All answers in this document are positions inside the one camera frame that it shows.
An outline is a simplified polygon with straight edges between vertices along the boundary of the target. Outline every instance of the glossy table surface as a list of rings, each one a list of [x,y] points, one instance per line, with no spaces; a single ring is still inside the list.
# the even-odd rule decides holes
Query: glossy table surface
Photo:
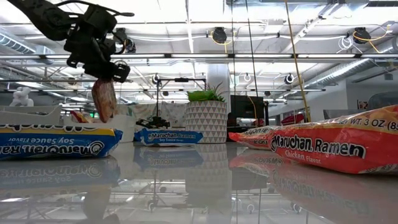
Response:
[[[0,223],[398,223],[398,177],[239,144],[120,144],[105,159],[2,161]]]

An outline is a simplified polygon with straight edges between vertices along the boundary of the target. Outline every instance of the black monitor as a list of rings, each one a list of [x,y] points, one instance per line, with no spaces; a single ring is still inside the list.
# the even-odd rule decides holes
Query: black monitor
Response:
[[[256,107],[257,119],[264,119],[264,99],[256,96],[231,95],[231,112],[235,118],[255,118],[254,106]]]

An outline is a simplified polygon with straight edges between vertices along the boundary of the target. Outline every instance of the potted plant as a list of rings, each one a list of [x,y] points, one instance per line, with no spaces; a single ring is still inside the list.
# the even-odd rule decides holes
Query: potted plant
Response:
[[[199,143],[226,142],[227,103],[221,96],[224,92],[218,89],[220,85],[187,94],[185,129],[201,132],[203,139]]]

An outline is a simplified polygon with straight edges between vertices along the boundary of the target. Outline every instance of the white pillar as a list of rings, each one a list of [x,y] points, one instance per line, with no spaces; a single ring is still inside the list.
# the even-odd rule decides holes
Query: white pillar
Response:
[[[229,78],[229,68],[228,64],[209,64],[207,67],[207,84],[211,87],[217,86],[220,84],[218,88],[219,92],[224,92],[222,96],[225,99],[227,105],[228,112],[231,112],[231,94],[229,89],[230,78]]]

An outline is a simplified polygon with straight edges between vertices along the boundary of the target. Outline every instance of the white stuffed toy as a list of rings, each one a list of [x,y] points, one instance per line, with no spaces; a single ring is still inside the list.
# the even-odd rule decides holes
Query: white stuffed toy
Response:
[[[29,87],[18,87],[17,91],[14,92],[10,106],[17,106],[21,104],[21,106],[33,106],[33,100],[29,99],[30,88]]]

